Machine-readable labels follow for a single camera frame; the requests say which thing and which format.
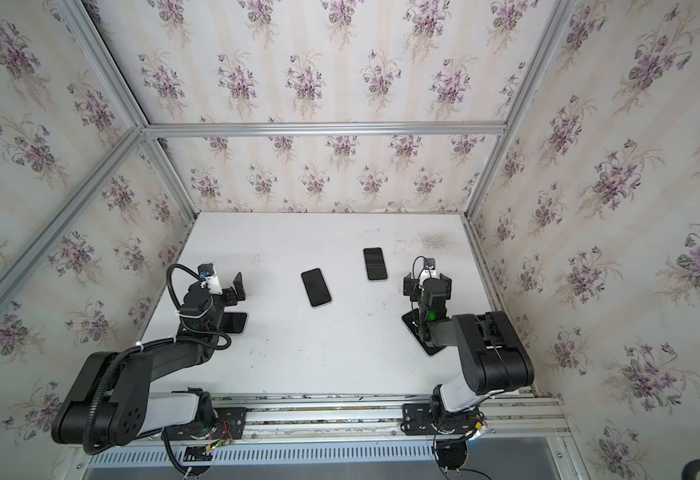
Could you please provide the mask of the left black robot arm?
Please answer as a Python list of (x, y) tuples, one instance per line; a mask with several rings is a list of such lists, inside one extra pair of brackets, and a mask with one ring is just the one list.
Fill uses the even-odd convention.
[(52, 422), (55, 443), (97, 455), (169, 428), (216, 426), (219, 416), (209, 392), (152, 389), (154, 381), (203, 365), (232, 345), (225, 310), (245, 301), (243, 276), (237, 274), (228, 288), (219, 286), (207, 264), (193, 276), (183, 298), (167, 287), (179, 320), (175, 335), (87, 358)]

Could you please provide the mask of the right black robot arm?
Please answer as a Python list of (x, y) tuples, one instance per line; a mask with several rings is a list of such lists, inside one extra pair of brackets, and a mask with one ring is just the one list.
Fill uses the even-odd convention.
[(456, 348), (461, 372), (434, 387), (427, 402), (405, 404), (401, 430), (410, 436), (476, 434), (484, 424), (480, 404), (533, 383), (523, 342), (503, 311), (450, 316), (452, 280), (443, 274), (408, 274), (403, 294), (412, 310), (402, 321), (425, 353)]

